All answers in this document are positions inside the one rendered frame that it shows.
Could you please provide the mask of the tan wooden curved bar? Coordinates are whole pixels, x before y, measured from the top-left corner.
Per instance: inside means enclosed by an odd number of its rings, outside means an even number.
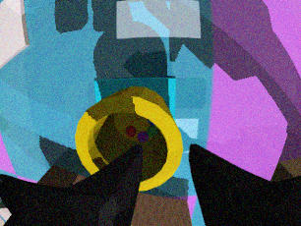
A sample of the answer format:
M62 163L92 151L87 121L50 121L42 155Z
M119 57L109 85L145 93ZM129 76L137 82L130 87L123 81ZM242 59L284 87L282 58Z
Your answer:
M37 184L48 187L67 188L87 177L51 165ZM131 226L193 226L189 203L186 200L169 199L138 193Z

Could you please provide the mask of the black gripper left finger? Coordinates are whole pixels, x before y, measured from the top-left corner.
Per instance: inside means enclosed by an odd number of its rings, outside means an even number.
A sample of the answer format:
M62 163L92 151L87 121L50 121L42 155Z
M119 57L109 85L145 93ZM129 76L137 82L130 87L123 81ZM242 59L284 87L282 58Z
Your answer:
M143 145L67 188L0 175L0 198L11 213L42 226L131 226L143 175Z

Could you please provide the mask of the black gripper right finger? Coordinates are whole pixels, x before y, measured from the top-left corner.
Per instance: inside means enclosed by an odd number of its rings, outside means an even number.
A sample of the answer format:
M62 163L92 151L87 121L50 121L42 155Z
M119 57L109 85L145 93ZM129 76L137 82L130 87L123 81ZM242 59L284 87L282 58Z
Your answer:
M206 226L273 226L301 203L301 176L262 179L198 144L190 145L189 163Z

